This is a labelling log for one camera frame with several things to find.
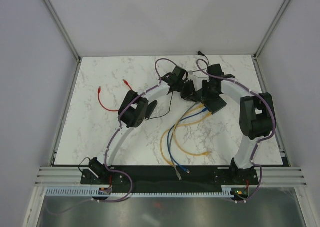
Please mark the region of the black network switch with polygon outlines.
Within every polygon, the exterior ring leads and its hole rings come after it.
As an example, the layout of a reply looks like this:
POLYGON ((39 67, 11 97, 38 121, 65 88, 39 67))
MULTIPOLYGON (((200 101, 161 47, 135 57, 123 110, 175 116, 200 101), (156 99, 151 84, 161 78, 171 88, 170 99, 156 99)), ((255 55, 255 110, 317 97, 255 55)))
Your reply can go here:
POLYGON ((205 108, 207 108, 212 115, 227 106, 227 103, 215 91, 212 92, 202 88, 196 92, 196 95, 199 98, 199 102, 204 104, 205 108))

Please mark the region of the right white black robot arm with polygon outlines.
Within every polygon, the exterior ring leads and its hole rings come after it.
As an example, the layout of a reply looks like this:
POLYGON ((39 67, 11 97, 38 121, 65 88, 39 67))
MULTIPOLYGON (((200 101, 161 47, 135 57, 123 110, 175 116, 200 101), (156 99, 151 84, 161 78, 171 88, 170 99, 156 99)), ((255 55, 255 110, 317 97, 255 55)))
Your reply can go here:
POLYGON ((209 76, 209 87, 217 96, 225 94, 239 104, 239 126, 243 134, 235 157, 231 159, 228 177, 234 184, 257 174, 255 154, 261 142, 271 139, 276 133, 277 121, 273 98, 270 93, 256 93, 240 83, 232 74, 226 75, 220 64, 202 70, 209 76))

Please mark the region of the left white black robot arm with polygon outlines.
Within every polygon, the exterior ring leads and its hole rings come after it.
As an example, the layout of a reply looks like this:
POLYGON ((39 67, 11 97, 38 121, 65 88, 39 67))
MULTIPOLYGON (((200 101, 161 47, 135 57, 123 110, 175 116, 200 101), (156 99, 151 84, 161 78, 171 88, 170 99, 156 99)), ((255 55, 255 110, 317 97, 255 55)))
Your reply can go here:
POLYGON ((118 110, 119 127, 108 142, 105 153, 89 160, 88 168, 82 171, 82 185, 111 185, 115 174, 129 177, 123 171, 111 169, 111 166, 133 130, 151 118, 158 99, 178 92, 185 101, 201 101, 203 91, 196 90, 194 82, 189 80, 188 76, 189 73, 185 69, 175 66, 172 72, 160 77, 159 83, 145 92, 138 94, 130 90, 126 94, 118 110))

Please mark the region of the black power adapter brick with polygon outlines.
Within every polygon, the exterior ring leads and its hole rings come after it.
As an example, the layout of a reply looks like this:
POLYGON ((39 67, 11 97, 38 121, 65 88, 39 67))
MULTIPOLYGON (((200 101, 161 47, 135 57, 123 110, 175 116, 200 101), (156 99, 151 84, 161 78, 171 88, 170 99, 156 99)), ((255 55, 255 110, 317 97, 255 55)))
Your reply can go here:
POLYGON ((147 110, 146 110, 146 114, 145 114, 145 119, 146 120, 149 120, 151 118, 151 115, 153 114, 155 108, 157 107, 158 105, 158 101, 155 100, 153 102, 151 102, 148 107, 147 107, 147 110))

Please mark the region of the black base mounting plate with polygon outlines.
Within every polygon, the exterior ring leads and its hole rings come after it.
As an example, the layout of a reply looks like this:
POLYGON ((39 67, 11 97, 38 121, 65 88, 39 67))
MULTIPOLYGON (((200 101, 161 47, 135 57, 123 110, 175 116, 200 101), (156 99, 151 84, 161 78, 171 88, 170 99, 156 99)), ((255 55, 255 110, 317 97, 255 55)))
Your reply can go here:
POLYGON ((117 171, 128 174, 132 192, 217 192, 222 186, 254 186, 259 183, 257 171, 232 170, 229 166, 188 165, 190 173, 182 172, 178 179, 175 169, 165 165, 115 165, 117 171))

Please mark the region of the right aluminium corner post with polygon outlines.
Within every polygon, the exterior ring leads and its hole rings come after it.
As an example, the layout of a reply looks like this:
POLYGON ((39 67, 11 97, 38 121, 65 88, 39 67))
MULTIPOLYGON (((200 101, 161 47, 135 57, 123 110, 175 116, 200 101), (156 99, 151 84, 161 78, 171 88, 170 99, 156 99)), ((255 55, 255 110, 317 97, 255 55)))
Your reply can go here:
POLYGON ((255 51, 255 53, 252 55, 252 58, 254 61, 257 61, 259 56, 262 54, 265 46, 267 45, 267 42, 269 41, 271 35, 273 34, 273 32, 276 30, 278 24, 280 23, 280 21, 282 20, 284 14, 286 13, 288 7, 290 6, 292 0, 283 0, 279 9, 276 12, 276 15, 274 16, 271 24, 269 25, 266 33, 264 34, 262 41, 260 42, 260 44, 258 45, 257 50, 255 51))

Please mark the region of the aluminium corner post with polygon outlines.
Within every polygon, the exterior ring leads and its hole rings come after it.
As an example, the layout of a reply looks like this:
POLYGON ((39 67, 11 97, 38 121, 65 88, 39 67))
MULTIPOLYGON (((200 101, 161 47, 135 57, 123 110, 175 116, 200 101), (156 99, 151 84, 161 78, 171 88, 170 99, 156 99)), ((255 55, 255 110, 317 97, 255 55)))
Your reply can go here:
POLYGON ((82 58, 79 55, 78 51, 76 50, 75 45, 73 44, 70 35, 68 34, 66 28, 64 27, 61 18, 59 17, 57 11, 55 10, 54 5, 52 4, 51 0, 41 0, 47 9, 50 17, 52 18, 55 26, 57 27, 60 35, 62 36, 63 40, 67 44, 68 49, 72 53, 74 59, 76 60, 77 63, 79 63, 82 58))
POLYGON ((288 7, 290 6, 292 0, 283 0, 279 9, 276 12, 276 15, 274 16, 271 24, 269 25, 266 33, 264 34, 262 41, 260 42, 260 44, 258 45, 257 50, 255 51, 255 53, 252 55, 252 58, 254 61, 257 61, 259 56, 262 54, 265 46, 267 45, 267 42, 269 41, 271 35, 273 34, 273 32, 276 30, 278 24, 280 23, 280 21, 282 20, 284 14, 286 13, 288 7))

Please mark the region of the aluminium frame rail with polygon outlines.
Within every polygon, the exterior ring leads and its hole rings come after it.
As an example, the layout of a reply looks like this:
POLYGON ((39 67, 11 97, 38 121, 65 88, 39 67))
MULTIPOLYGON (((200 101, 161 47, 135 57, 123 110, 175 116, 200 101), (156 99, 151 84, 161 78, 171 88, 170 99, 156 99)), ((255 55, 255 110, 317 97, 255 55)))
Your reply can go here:
MULTIPOLYGON (((79 187, 81 172, 77 167, 41 167, 36 187, 79 187)), ((305 187, 307 182, 299 167, 263 167, 263 187, 305 187)))

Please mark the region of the left aluminium corner post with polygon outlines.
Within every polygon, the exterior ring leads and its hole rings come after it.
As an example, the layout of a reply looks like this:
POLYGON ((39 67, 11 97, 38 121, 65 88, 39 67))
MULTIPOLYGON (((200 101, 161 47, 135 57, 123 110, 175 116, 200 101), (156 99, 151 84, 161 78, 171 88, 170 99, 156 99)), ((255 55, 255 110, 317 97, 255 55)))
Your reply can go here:
POLYGON ((72 53, 74 59, 76 60, 77 63, 79 63, 82 58, 79 55, 78 51, 76 50, 75 45, 73 44, 70 35, 68 34, 66 28, 64 27, 61 18, 59 17, 57 11, 55 10, 54 5, 52 4, 51 0, 41 0, 47 9, 50 17, 52 18, 55 26, 57 27, 60 35, 62 36, 63 40, 67 44, 68 49, 72 53))

